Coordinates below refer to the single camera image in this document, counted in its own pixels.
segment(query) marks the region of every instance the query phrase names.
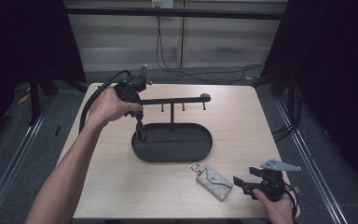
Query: key holder wallet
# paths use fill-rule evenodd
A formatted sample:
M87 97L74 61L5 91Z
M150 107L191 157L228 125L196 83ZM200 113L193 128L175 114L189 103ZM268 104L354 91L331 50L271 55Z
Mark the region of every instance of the key holder wallet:
M193 163L191 169L199 175L197 177L197 182L210 191L220 201L223 201L232 189L233 184L208 165L204 170L201 170L198 163Z

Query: horizontal black bar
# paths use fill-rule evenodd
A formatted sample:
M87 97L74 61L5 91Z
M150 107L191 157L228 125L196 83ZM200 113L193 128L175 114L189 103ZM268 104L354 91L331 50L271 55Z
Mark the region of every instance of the horizontal black bar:
M211 96L203 93L200 97L141 100L142 105L167 105L210 102Z
M281 20L285 16L284 13L277 12L217 11L139 7L20 7L19 9L27 12L66 13L80 15L194 17L275 21Z

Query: light wood tabletop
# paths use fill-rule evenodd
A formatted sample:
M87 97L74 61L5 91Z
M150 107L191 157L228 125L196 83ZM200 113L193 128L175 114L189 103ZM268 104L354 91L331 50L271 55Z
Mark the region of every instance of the light wood tabletop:
M77 137L81 110L99 84L91 84L61 157ZM269 159L281 160L255 89L245 86L166 85L147 86L141 99L199 97L211 102L175 105L175 122L198 123L209 130L213 146L200 161L229 181L237 176L260 183L249 167L260 168ZM144 124L170 122L170 106L145 105ZM189 163L151 163L139 160L131 147L136 119L110 122L101 133L91 159L74 218L247 218L264 217L259 201L234 186L220 202L197 181Z

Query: power outlet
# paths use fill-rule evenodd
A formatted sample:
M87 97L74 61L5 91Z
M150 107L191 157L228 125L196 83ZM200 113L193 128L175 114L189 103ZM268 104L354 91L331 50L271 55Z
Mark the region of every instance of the power outlet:
M163 0L162 7L163 8L173 8L173 0Z
M152 0L152 8L163 8L163 0Z

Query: human arm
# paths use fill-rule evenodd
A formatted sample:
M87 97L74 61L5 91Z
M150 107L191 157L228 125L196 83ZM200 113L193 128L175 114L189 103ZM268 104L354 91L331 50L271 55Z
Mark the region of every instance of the human arm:
M259 189L253 189L253 194L264 205L271 224L293 224L295 222L289 195L285 193L279 201L272 202Z
M83 130L37 194L25 222L70 223L103 127L128 111L141 110L138 104L120 101L112 88L104 90L91 105Z

